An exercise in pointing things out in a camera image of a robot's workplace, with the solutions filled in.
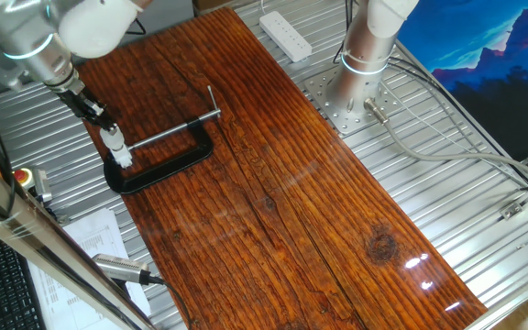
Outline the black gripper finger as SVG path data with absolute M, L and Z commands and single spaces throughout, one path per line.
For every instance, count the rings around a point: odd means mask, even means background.
M 93 124 L 110 133 L 113 133 L 118 128 L 117 123 L 108 114 L 100 114 L 93 120 Z
M 105 106 L 90 99 L 84 100 L 85 117 L 88 120 L 103 120 L 105 118 Z

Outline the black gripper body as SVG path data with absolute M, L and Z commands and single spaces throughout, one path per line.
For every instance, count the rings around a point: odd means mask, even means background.
M 67 90 L 62 93 L 57 93 L 57 96 L 73 111 L 77 117 L 88 118 L 91 115 L 90 107 L 86 103 L 88 101 L 87 88 L 82 89 L 78 93 Z

